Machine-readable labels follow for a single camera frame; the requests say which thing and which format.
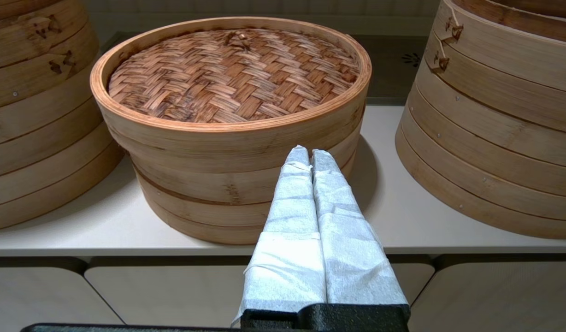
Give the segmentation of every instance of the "white shelf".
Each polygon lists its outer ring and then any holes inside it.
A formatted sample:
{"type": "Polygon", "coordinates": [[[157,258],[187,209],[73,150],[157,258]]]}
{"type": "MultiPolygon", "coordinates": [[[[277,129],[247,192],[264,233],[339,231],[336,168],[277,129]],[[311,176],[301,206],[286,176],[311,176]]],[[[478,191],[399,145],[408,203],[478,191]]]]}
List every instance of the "white shelf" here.
{"type": "MultiPolygon", "coordinates": [[[[449,208],[403,168],[394,133],[403,107],[367,107],[351,185],[387,254],[566,253],[566,240],[484,225],[449,208]]],[[[129,159],[92,190],[0,230],[0,256],[249,255],[174,231],[150,210],[129,159]]]]}

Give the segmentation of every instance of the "wall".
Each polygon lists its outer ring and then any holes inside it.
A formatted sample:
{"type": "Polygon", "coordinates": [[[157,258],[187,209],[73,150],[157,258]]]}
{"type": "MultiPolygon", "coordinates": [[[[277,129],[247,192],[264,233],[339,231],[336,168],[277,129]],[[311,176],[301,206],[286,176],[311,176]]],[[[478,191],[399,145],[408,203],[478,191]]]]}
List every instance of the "wall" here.
{"type": "Polygon", "coordinates": [[[206,17],[264,15],[350,34],[427,36],[438,0],[86,0],[97,34],[146,31],[206,17]]]}

